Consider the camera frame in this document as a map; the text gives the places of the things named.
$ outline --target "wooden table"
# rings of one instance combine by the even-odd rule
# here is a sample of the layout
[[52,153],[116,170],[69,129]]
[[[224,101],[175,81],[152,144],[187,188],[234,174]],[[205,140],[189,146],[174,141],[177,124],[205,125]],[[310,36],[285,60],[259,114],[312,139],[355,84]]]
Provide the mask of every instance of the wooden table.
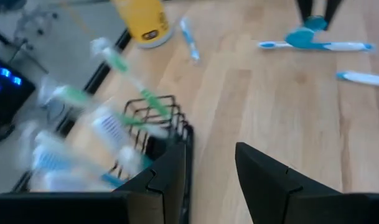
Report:
[[[345,1],[319,37],[375,42],[375,54],[257,49],[259,40],[282,40],[299,23],[292,0],[172,1],[166,8],[172,39],[151,50],[130,43],[123,54],[147,86],[175,95],[194,125],[192,223],[251,223],[236,174],[237,141],[336,190],[379,192],[379,88],[334,76],[379,73],[379,0]],[[177,26],[181,16],[192,22],[199,65]],[[114,97],[121,109],[138,93],[111,72],[96,97]],[[84,122],[68,139],[112,165]]]

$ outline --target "yellow container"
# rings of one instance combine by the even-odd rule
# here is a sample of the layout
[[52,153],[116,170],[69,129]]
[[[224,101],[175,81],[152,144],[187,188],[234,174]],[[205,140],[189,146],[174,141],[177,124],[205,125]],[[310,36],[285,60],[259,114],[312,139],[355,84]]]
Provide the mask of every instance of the yellow container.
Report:
[[172,35],[159,0],[112,0],[129,33],[140,47],[157,47]]

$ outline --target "black wire rack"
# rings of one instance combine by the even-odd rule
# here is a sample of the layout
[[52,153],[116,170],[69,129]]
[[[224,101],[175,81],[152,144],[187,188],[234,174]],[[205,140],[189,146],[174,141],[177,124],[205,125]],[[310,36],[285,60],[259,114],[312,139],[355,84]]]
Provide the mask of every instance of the black wire rack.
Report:
[[[145,99],[130,100],[126,103],[123,113],[126,116],[135,118],[141,123],[157,125],[168,130],[169,137],[167,139],[158,139],[148,135],[147,132],[141,130],[135,124],[126,126],[133,146],[155,161],[162,156],[170,147],[177,143],[184,143],[186,148],[186,174],[185,189],[182,205],[181,223],[189,222],[190,210],[190,189],[192,186],[192,161],[194,153],[194,130],[188,123],[181,107],[177,104],[173,95],[159,96],[161,103],[169,110],[170,116],[165,118],[154,108],[148,106]],[[118,165],[117,161],[109,170],[110,173],[117,175],[119,178],[125,179],[123,168]],[[31,173],[26,172],[13,187],[12,192],[28,192]]]

